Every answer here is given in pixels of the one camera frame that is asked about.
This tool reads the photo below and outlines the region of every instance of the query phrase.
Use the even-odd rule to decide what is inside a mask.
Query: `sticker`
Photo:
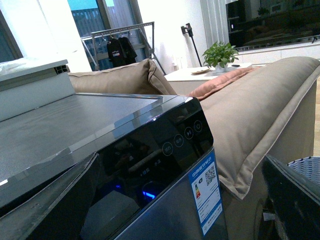
[[[188,174],[203,235],[222,213],[216,158],[212,151]]]

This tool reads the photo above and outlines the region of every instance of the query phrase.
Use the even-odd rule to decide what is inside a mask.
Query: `blue basket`
[[[320,186],[320,157],[309,156],[301,158],[287,164],[297,173],[305,176],[315,184]]]

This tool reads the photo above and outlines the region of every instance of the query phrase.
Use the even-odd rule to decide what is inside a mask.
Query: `coffee table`
[[[227,72],[232,70],[241,69],[241,68],[248,68],[252,64],[250,62],[247,63],[237,63],[239,66],[232,66],[233,64],[229,64],[227,68]],[[214,67],[210,67],[210,69],[206,72],[194,74],[194,72],[200,70],[206,70],[208,67],[190,67],[179,69],[172,73],[165,75],[165,78],[173,87],[179,95],[187,95],[201,84],[205,83],[208,80],[214,79],[225,72],[217,73]]]

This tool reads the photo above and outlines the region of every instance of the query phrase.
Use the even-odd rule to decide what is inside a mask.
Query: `plant pot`
[[[215,72],[216,73],[224,73],[227,71],[228,66],[225,65],[224,67],[221,67],[219,64],[215,66]]]

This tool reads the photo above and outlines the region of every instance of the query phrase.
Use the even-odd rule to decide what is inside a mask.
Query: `qr code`
[[[206,185],[209,186],[209,184],[212,182],[213,179],[215,179],[215,177],[216,177],[215,166],[212,166],[212,167],[205,173]]]

